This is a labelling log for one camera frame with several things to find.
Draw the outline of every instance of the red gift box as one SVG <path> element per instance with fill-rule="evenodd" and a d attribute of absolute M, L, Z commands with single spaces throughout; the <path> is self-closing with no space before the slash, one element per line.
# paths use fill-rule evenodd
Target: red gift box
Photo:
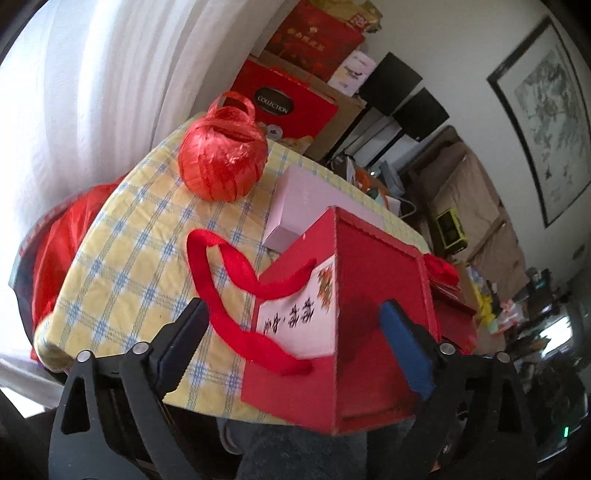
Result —
<path fill-rule="evenodd" d="M 364 40 L 350 25 L 301 0 L 265 49 L 328 82 Z"/>
<path fill-rule="evenodd" d="M 252 101 L 256 121 L 271 140 L 304 153 L 339 108 L 285 72 L 247 59 L 232 90 Z"/>
<path fill-rule="evenodd" d="M 308 375 L 280 376 L 247 362 L 242 400 L 291 423 L 342 434 L 414 413 L 417 394 L 379 326 L 382 302 L 396 299 L 439 341 L 423 256 L 409 245 L 331 207 L 260 277 L 286 279 L 310 259 L 310 282 L 286 299 L 257 300 L 252 330 L 298 358 Z"/>

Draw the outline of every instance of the pink box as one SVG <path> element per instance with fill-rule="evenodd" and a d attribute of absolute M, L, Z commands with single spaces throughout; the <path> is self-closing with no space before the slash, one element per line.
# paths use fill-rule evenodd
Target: pink box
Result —
<path fill-rule="evenodd" d="M 283 253 L 333 205 L 384 230 L 384 219 L 377 213 L 310 170 L 291 165 L 277 180 L 262 244 Z"/>

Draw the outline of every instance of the red satin ribbon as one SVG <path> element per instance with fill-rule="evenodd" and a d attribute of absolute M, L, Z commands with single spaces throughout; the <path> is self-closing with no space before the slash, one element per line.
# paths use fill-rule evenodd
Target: red satin ribbon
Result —
<path fill-rule="evenodd" d="M 310 280 L 316 261 L 310 260 L 283 282 L 263 285 L 248 259 L 219 235 L 199 229 L 193 230 L 187 237 L 189 269 L 199 297 L 207 302 L 209 322 L 216 333 L 247 361 L 280 375 L 308 374 L 312 370 L 310 360 L 295 358 L 265 335 L 242 330 L 228 315 L 213 283 L 207 261 L 207 247 L 216 245 L 234 285 L 261 300 L 282 299 L 300 291 Z"/>

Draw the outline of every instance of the table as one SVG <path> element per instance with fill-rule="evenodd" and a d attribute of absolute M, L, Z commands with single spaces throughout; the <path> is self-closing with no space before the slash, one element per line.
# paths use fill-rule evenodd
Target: table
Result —
<path fill-rule="evenodd" d="M 178 146 L 189 120 L 149 153 L 105 203 L 66 276 L 53 314 L 35 332 L 34 345 L 50 369 L 67 368 L 81 350 L 117 355 L 149 342 L 196 296 L 186 262 L 187 234 L 215 231 L 240 249 L 258 273 L 276 257 L 261 245 L 278 176 L 298 164 L 384 218 L 385 230 L 427 252 L 422 237 L 384 207 L 317 163 L 269 142 L 261 180 L 234 203 L 205 202 L 183 184 Z M 253 298 L 238 290 L 217 248 L 208 258 L 228 313 L 249 328 Z M 272 423 L 279 421 L 240 400 L 244 360 L 210 327 L 168 404 L 204 414 Z"/>

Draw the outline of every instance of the framed painting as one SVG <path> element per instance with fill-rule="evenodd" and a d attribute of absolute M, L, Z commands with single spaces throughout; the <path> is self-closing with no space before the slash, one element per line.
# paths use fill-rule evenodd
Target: framed painting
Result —
<path fill-rule="evenodd" d="M 515 128 L 550 226 L 591 183 L 591 127 L 579 78 L 550 17 L 489 76 Z"/>

